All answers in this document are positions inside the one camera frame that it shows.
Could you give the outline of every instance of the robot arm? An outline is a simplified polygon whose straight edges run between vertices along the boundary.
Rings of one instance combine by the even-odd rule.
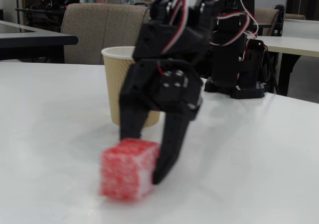
[[[177,161],[188,124],[202,104],[203,83],[194,67],[210,62],[206,54],[211,32],[224,6],[225,0],[156,1],[151,7],[152,21],[141,29],[133,54],[135,64],[120,94],[120,138],[140,138],[149,111],[166,113],[154,184]],[[242,16],[249,19],[243,12],[238,14]],[[246,41],[243,32],[240,37]]]

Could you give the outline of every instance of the foam cube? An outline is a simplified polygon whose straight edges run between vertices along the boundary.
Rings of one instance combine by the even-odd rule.
[[[124,139],[103,152],[101,195],[120,200],[138,200],[152,188],[152,176],[160,145],[140,139]]]

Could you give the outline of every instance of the white table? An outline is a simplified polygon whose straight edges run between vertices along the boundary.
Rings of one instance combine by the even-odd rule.
[[[280,94],[284,96],[288,94],[290,73],[300,56],[319,58],[319,40],[317,39],[284,36],[259,36],[257,39],[262,40],[269,51],[283,54],[278,86]]]
[[[0,63],[0,223],[314,224],[319,105],[203,94],[179,162],[144,200],[99,197],[118,140],[103,66]],[[160,124],[143,137],[160,141]]]

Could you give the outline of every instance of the chair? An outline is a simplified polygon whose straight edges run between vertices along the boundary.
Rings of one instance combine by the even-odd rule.
[[[101,50],[134,46],[143,23],[150,19],[145,6],[77,3],[64,15],[61,32],[79,38],[77,45],[65,46],[65,63],[101,65]]]
[[[271,28],[265,28],[263,30],[263,36],[271,36],[273,34],[277,18],[279,16],[279,10],[277,9],[266,9],[266,8],[256,8],[255,18],[258,23],[271,24]]]
[[[298,14],[289,14],[289,13],[286,13],[285,19],[306,20],[306,16],[305,16],[305,15],[298,15]]]

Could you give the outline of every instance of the paper cup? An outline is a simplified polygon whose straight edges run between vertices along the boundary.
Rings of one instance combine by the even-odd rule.
[[[112,121],[120,126],[120,92],[130,65],[134,62],[133,46],[111,47],[102,50],[109,91]],[[151,111],[144,127],[158,123],[160,112]]]

